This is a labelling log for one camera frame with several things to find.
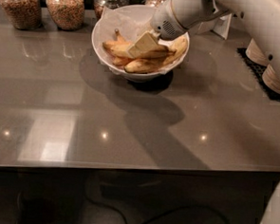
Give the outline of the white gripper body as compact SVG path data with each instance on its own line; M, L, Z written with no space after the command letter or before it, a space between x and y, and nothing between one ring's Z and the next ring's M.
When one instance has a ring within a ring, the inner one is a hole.
M229 12L215 0L165 0L150 20L151 29L165 41L172 41L194 25Z

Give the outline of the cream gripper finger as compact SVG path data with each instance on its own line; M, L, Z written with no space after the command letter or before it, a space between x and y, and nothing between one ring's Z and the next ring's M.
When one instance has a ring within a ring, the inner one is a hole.
M158 39L149 31L145 31L128 49L130 57L136 58L156 58L160 53L167 53L169 48L160 45Z

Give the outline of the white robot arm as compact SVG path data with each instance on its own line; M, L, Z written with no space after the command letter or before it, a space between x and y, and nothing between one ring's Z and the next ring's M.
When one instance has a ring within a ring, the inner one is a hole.
M227 11L240 18L280 80L280 0L166 0L155 11L150 28L170 41L193 25L214 20ZM280 224L280 181L261 224Z

